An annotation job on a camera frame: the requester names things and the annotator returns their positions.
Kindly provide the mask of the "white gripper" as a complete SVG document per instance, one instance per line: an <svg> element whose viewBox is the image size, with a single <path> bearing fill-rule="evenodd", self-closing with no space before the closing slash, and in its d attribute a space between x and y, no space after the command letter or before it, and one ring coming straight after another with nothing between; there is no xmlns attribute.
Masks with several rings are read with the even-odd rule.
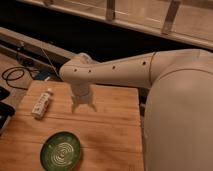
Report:
<svg viewBox="0 0 213 171"><path fill-rule="evenodd" d="M92 103L92 90L89 83L80 83L80 84L72 84L72 113L75 113L77 108L77 104L88 104L95 112L97 108L94 103Z"/></svg>

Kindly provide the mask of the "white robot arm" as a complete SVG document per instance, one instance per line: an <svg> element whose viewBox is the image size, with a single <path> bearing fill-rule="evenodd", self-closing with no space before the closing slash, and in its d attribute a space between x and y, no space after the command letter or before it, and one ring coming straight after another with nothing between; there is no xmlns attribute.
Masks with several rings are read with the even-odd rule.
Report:
<svg viewBox="0 0 213 171"><path fill-rule="evenodd" d="M146 171L213 171L213 52L182 49L96 62L80 53L62 65L76 106L92 84L146 88Z"/></svg>

